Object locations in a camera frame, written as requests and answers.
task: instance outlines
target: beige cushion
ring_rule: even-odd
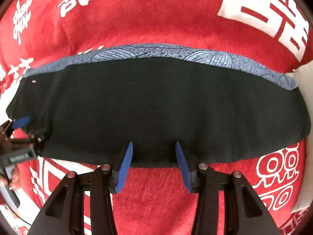
[[[299,67],[294,73],[287,73],[297,82],[309,111],[313,125],[313,61]],[[313,200],[313,129],[306,139],[306,165],[298,199],[292,209],[300,211],[310,206]]]

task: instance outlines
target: silver bolt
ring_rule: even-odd
[[[240,171],[234,171],[234,172],[233,172],[233,176],[234,176],[235,178],[240,179],[240,178],[242,177],[242,174],[241,174]]]
[[[68,178],[73,178],[73,177],[75,177],[76,176],[76,173],[75,172],[73,172],[73,171],[70,171],[68,174],[67,174],[67,177]]]
[[[207,169],[208,166],[206,164],[199,164],[200,169]]]
[[[102,170],[109,170],[111,168],[111,166],[109,164],[104,164],[101,166]]]

